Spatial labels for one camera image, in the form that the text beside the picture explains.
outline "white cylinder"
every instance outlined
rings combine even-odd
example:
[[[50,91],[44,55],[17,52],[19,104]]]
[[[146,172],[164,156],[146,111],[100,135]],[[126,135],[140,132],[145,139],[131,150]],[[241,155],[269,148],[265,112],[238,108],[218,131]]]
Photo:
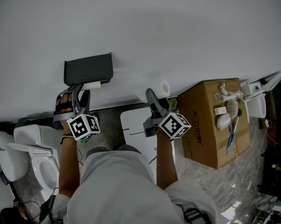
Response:
[[[85,83],[83,85],[83,87],[81,88],[81,91],[99,89],[99,88],[101,88],[101,82],[96,81],[96,82],[91,82],[91,83]]]
[[[167,98],[170,95],[169,84],[166,80],[162,80],[161,82],[158,82],[155,84],[148,84],[135,91],[135,94],[143,103],[148,103],[148,100],[146,97],[147,89],[152,89],[158,99]]]

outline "person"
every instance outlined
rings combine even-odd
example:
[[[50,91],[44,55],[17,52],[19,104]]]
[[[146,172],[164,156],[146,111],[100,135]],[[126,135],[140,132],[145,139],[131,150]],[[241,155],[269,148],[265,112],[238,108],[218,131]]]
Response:
[[[64,94],[56,105],[71,101]],[[61,112],[71,112],[68,108]],[[96,147],[79,175],[77,142],[63,125],[59,193],[42,224],[182,224],[218,223],[214,201],[190,180],[178,180],[170,138],[157,135],[157,171],[137,149]]]

